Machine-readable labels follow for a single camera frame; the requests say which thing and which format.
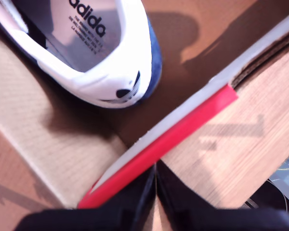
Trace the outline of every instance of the cardboard flap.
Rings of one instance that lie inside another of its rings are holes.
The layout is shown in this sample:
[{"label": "cardboard flap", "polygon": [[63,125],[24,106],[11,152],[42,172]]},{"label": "cardboard flap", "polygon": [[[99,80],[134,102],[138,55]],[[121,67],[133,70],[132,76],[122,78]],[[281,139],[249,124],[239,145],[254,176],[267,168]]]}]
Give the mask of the cardboard flap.
[{"label": "cardboard flap", "polygon": [[61,203],[75,207],[126,147],[96,107],[6,44],[0,32],[0,130]]}]

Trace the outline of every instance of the blue suede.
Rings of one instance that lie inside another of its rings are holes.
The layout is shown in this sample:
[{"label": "blue suede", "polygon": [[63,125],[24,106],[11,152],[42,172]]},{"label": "blue suede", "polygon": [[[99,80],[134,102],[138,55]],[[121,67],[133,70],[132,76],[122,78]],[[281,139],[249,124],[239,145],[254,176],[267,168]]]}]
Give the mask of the blue suede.
[{"label": "blue suede", "polygon": [[155,87],[157,86],[161,73],[162,73],[162,55],[160,52],[160,47],[158,44],[158,39],[154,33],[150,20],[148,19],[150,39],[151,39],[151,53],[152,53],[152,75],[148,90],[145,92],[144,96],[141,98],[145,100],[151,96]]}]

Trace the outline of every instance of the corrugated cardboard edge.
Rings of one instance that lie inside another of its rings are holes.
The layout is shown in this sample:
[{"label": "corrugated cardboard edge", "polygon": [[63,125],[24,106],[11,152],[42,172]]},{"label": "corrugated cardboard edge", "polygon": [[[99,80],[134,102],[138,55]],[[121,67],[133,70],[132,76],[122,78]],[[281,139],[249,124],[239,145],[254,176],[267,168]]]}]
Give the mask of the corrugated cardboard edge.
[{"label": "corrugated cardboard edge", "polygon": [[257,57],[246,64],[243,70],[231,81],[231,86],[236,89],[249,77],[257,77],[267,67],[272,65],[283,55],[289,52],[289,33],[272,43]]}]

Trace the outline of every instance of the adidas logo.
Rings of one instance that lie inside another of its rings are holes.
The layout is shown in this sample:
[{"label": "adidas logo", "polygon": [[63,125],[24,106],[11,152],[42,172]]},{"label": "adidas logo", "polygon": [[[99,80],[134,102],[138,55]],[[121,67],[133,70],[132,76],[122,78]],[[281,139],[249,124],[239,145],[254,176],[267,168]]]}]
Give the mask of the adidas logo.
[{"label": "adidas logo", "polygon": [[103,37],[105,35],[106,27],[101,24],[102,18],[97,18],[92,13],[93,9],[90,5],[85,6],[84,4],[80,4],[80,0],[68,0],[69,4],[76,9],[79,15],[84,19],[87,20],[89,26],[92,29],[95,29],[95,32],[99,35],[99,37]]}]

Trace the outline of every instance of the adidas sneaker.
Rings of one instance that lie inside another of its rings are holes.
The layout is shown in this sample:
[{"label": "adidas sneaker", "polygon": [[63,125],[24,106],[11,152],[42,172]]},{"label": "adidas sneaker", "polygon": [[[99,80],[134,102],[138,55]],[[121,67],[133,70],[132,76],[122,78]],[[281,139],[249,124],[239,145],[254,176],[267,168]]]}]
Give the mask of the adidas sneaker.
[{"label": "adidas sneaker", "polygon": [[100,107],[146,99],[160,78],[141,0],[0,0],[0,26],[62,87]]}]

